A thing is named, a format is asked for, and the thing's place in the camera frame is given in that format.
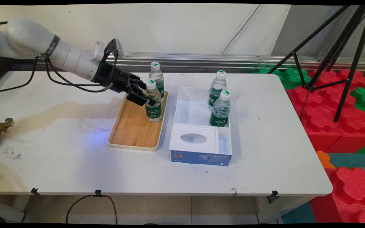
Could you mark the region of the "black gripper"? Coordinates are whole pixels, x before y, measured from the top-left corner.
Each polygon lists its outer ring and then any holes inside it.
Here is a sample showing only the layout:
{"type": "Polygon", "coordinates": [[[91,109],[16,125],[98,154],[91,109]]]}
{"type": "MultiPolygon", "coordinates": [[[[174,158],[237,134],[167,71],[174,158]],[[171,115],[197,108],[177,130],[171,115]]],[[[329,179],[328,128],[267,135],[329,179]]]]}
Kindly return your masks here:
{"type": "Polygon", "coordinates": [[[154,106],[156,104],[156,101],[153,98],[149,98],[141,91],[145,91],[147,89],[147,85],[140,79],[140,77],[120,69],[113,64],[109,64],[106,61],[101,61],[99,63],[92,82],[101,84],[103,87],[108,87],[112,84],[110,90],[117,93],[128,93],[126,99],[139,106],[154,106]]]}

